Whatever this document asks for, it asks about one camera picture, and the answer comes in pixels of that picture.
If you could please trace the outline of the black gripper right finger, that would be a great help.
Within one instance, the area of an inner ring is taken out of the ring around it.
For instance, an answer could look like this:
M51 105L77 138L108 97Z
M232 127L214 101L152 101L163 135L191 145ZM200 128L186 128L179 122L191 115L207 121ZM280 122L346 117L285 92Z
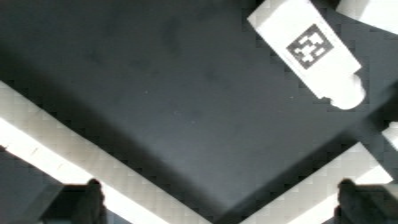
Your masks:
M339 184L333 224L398 224L398 184Z

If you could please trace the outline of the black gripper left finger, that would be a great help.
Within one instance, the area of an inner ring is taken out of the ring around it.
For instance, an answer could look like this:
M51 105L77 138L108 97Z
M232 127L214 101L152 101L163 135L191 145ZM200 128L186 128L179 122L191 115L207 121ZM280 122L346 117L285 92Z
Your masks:
M38 217L42 224L106 224L101 184L65 185Z

